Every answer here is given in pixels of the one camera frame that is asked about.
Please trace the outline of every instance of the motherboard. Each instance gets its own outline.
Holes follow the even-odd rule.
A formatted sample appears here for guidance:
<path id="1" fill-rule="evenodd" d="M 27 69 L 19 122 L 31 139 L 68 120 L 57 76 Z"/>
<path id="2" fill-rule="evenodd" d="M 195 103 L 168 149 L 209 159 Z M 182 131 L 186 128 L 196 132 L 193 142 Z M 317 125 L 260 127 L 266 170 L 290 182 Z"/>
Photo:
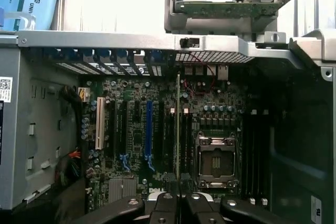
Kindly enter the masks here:
<path id="1" fill-rule="evenodd" d="M 88 143 L 88 211 L 122 197 L 190 190 L 239 194 L 244 89 L 211 78 L 85 80 L 81 138 Z"/>

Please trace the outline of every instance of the red wire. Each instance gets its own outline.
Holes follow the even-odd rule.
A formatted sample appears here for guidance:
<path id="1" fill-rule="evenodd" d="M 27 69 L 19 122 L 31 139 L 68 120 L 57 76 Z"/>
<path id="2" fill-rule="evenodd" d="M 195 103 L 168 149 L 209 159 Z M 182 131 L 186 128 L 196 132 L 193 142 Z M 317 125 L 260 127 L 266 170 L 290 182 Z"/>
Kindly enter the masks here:
<path id="1" fill-rule="evenodd" d="M 210 70 L 211 75 L 212 75 L 212 77 L 213 77 L 213 79 L 212 79 L 212 83 L 211 83 L 211 85 L 210 85 L 210 89 L 211 89 L 211 88 L 214 86 L 214 84 L 215 84 L 215 73 L 212 71 L 211 67 L 210 67 L 208 64 L 202 62 L 202 61 L 201 61 L 200 59 L 198 59 L 195 55 L 190 54 L 190 56 L 193 57 L 193 58 L 195 58 L 198 62 L 200 62 L 202 65 L 206 66 L 206 67 Z M 184 81 L 184 85 L 185 85 L 185 87 L 186 87 L 188 90 L 190 90 L 190 91 L 192 91 L 193 93 L 195 93 L 193 90 L 191 90 L 190 88 L 188 88 L 188 87 L 186 86 L 186 80 Z"/>

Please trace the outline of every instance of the metal bracket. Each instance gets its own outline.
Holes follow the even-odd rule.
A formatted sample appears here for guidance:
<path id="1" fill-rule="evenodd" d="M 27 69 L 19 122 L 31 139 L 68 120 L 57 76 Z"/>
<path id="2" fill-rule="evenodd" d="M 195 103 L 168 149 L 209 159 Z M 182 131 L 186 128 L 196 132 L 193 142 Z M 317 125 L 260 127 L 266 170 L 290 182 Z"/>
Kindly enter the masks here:
<path id="1" fill-rule="evenodd" d="M 325 81 L 332 81 L 333 68 L 322 67 L 321 75 Z"/>
<path id="2" fill-rule="evenodd" d="M 285 44 L 286 33 L 278 31 L 266 31 L 264 33 L 264 43 L 266 44 Z"/>
<path id="3" fill-rule="evenodd" d="M 303 37 L 291 38 L 289 49 L 308 67 L 336 67 L 336 30 L 318 29 Z"/>

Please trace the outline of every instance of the ventilation grille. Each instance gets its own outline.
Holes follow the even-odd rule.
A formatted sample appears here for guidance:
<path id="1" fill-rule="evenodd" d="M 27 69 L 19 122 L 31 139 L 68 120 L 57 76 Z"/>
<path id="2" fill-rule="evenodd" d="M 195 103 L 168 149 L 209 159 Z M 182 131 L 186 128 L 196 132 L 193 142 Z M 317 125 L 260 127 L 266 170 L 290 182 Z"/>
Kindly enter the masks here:
<path id="1" fill-rule="evenodd" d="M 253 57 L 247 57 L 240 52 L 219 52 L 219 51 L 192 51 L 178 52 L 176 61 L 181 62 L 198 62 L 204 63 L 247 63 Z"/>

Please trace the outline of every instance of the cable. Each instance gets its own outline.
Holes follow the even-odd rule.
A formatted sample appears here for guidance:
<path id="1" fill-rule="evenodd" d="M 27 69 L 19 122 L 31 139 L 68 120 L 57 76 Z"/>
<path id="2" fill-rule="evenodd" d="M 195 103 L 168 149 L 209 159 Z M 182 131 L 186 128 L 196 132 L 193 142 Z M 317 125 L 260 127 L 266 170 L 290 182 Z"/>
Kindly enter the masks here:
<path id="1" fill-rule="evenodd" d="M 76 117 L 76 139 L 77 147 L 81 148 L 80 126 L 82 118 L 82 100 L 76 91 L 70 86 L 63 86 L 60 90 L 61 97 L 71 104 Z"/>
<path id="2" fill-rule="evenodd" d="M 198 57 L 196 57 L 194 54 L 189 54 L 189 55 L 190 55 L 191 57 L 193 57 L 194 59 L 196 59 L 198 62 L 200 62 L 203 66 L 206 66 L 206 67 L 210 70 L 213 79 L 212 79 L 212 83 L 211 83 L 211 85 L 210 85 L 209 91 L 207 92 L 207 93 L 209 93 L 209 92 L 211 91 L 211 89 L 213 88 L 214 84 L 215 84 L 215 80 L 216 80 L 215 73 L 213 72 L 213 70 L 211 69 L 211 67 L 210 67 L 208 64 L 206 64 L 206 63 L 204 63 L 203 61 L 201 61 L 201 60 L 200 60 Z M 193 94 L 195 94 L 195 95 L 206 94 L 206 92 L 195 92 L 194 90 L 192 90 L 191 88 L 189 88 L 189 87 L 187 86 L 187 81 L 186 81 L 186 80 L 184 80 L 184 83 L 185 83 L 185 84 L 184 84 L 184 85 L 185 85 L 185 88 L 186 88 L 187 90 L 189 90 L 190 92 L 192 92 Z"/>

